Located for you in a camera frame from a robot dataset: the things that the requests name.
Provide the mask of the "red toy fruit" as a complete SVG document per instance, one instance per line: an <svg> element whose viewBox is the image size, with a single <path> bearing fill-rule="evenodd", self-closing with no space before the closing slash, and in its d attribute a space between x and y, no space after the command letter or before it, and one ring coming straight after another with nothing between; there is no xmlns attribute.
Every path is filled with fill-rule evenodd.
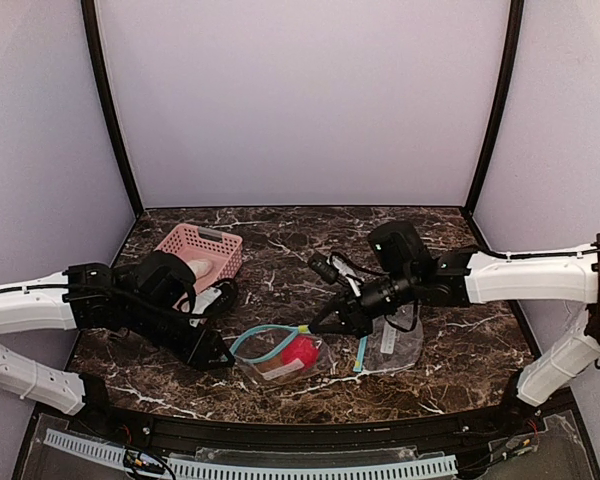
<svg viewBox="0 0 600 480"><path fill-rule="evenodd" d="M281 352L284 365L299 360L304 369L314 366L319 356L319 347L308 335L296 336Z"/></svg>

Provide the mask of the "zip bag with blue zipper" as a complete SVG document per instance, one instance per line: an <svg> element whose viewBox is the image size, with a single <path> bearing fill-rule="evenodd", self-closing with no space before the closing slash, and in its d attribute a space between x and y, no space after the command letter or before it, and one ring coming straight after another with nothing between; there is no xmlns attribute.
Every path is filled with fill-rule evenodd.
<svg viewBox="0 0 600 480"><path fill-rule="evenodd" d="M308 335L319 347L319 356L314 366L297 371L273 381L265 381L259 367L274 358L281 359L282 350L299 335ZM262 387L282 386L314 376L328 373L336 365L334 354L324 339L311 333L307 325L260 325L246 330L235 339L230 347L236 365L241 372L255 385Z"/></svg>

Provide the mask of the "white toy bun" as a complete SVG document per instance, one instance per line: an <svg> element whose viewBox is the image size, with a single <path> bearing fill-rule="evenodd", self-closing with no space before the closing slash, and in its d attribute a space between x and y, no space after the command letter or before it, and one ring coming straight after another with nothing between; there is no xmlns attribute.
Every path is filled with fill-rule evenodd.
<svg viewBox="0 0 600 480"><path fill-rule="evenodd" d="M189 260L187 266L193 272L196 280L208 277L214 269L213 261L206 258Z"/></svg>

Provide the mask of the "pink perforated plastic basket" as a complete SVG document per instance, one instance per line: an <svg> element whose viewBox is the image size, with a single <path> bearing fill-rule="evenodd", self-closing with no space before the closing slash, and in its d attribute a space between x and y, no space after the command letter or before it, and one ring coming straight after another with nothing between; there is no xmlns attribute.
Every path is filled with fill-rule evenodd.
<svg viewBox="0 0 600 480"><path fill-rule="evenodd" d="M156 247L185 262L209 260L210 272L198 279L195 291L201 293L213 283L234 278L242 266L243 239L239 235L190 224L177 225Z"/></svg>

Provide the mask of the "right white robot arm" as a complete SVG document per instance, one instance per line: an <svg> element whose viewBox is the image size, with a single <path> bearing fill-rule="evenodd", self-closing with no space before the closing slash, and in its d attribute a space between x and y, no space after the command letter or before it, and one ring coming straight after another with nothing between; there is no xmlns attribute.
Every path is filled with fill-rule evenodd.
<svg viewBox="0 0 600 480"><path fill-rule="evenodd" d="M584 305L549 351L514 374L501 401L514 411L540 407L568 381L600 359L600 233L592 243L567 249L501 253L473 246L433 256L408 221L380 225L367 236L380 269L365 282L336 267L351 261L337 252L314 253L309 267L334 295L312 320L312 333L363 338L373 322L409 303L467 307L497 301L563 300Z"/></svg>

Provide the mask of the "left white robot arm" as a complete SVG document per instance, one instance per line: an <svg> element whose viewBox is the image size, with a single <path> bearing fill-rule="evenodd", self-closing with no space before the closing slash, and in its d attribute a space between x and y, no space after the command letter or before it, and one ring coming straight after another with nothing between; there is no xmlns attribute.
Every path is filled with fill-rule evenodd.
<svg viewBox="0 0 600 480"><path fill-rule="evenodd" d="M133 332L199 371L233 365L221 335L205 320L231 309L238 286L231 277L198 287L212 264L185 262L156 250L135 265L75 265L47 277L0 286L0 335L35 330L106 329ZM0 389L66 415L106 415L105 382L60 371L0 344Z"/></svg>

